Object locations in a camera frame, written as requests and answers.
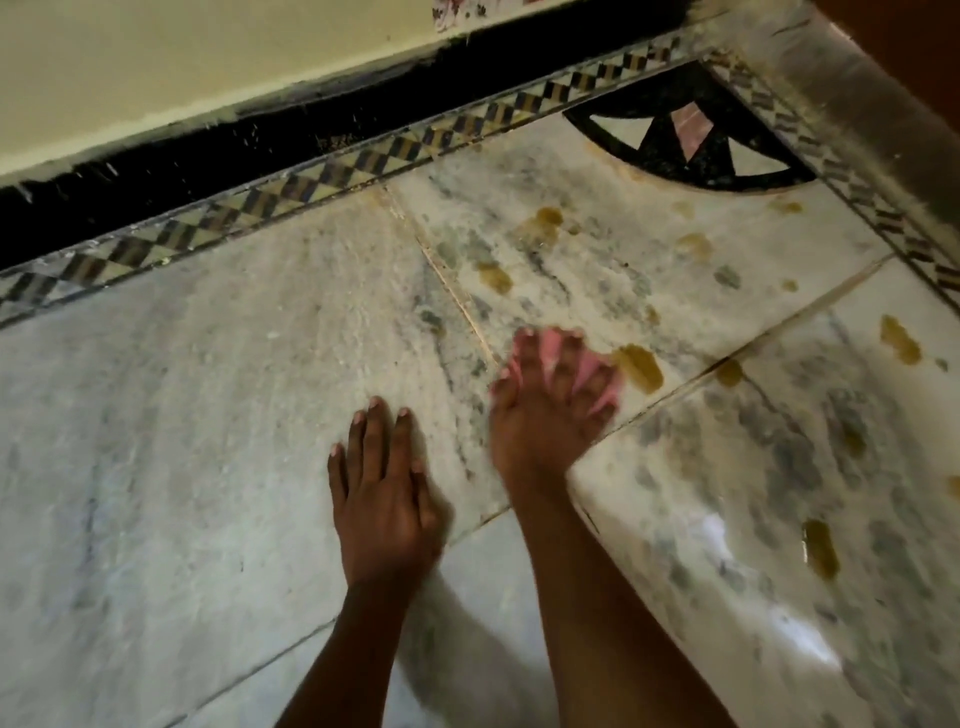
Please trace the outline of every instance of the person's right arm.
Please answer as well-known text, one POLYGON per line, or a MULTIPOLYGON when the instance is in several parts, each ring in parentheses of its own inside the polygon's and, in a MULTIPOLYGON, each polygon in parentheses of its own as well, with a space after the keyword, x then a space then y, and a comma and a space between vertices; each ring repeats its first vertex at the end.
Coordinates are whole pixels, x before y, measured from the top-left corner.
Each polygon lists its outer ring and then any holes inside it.
POLYGON ((523 385, 494 385, 492 457, 530 551, 564 727, 733 727, 570 500, 566 473, 613 414, 589 414, 612 368, 571 396, 579 337, 564 338, 549 384, 537 335, 517 343, 523 385))

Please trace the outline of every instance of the person's left hand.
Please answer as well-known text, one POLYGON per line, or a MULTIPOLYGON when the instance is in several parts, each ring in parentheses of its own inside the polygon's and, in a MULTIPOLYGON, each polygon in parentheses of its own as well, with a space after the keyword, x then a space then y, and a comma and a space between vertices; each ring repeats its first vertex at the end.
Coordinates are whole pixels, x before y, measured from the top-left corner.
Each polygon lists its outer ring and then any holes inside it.
POLYGON ((411 446, 413 417, 401 409, 387 446, 387 406, 380 398, 353 417, 346 451, 337 443, 327 469, 333 524, 348 587, 389 582, 416 589, 442 549, 440 511, 411 446))

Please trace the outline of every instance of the forearm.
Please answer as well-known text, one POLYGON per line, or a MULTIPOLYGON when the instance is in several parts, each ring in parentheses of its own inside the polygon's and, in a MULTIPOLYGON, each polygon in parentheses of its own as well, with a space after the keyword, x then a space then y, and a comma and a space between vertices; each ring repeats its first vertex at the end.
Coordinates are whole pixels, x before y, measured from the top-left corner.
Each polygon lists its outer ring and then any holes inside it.
POLYGON ((732 726, 581 520, 566 483, 511 490, 523 494, 514 507, 537 579, 564 726, 732 726))
POLYGON ((398 584, 352 588, 276 728, 379 728, 410 597, 398 584))

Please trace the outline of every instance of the mosaic border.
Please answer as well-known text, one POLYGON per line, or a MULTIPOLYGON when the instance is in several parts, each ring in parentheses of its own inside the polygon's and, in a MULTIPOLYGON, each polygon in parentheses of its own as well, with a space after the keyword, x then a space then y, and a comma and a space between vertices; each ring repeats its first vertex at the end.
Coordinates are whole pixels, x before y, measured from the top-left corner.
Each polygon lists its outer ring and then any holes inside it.
POLYGON ((900 259, 960 313, 960 269, 939 245, 817 138, 800 115, 734 52, 712 50, 703 62, 837 197, 863 218, 900 259))
POLYGON ((698 45, 699 37, 686 28, 644 40, 242 189, 11 268, 0 273, 0 328, 692 61, 704 50, 698 45))

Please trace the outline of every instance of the floor tile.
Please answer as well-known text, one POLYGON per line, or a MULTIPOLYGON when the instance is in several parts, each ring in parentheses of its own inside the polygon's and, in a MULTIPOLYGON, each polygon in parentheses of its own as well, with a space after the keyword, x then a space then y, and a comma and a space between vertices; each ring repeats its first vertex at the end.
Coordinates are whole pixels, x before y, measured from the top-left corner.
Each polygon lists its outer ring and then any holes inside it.
MULTIPOLYGON (((559 724, 530 562, 512 512, 454 546, 414 604, 386 728, 559 724)), ((189 728, 272 725, 329 637, 317 635, 203 707, 189 728)))
POLYGON ((482 350, 382 195, 0 332, 10 725, 162 726, 333 619, 326 454, 374 393, 454 536, 502 509, 482 350))
POLYGON ((889 261, 578 466, 743 728, 960 724, 957 361, 960 322, 889 261))
POLYGON ((624 419, 889 254, 820 182, 775 195, 683 187, 560 115, 388 188, 495 352, 524 323, 627 347, 638 387, 624 419))

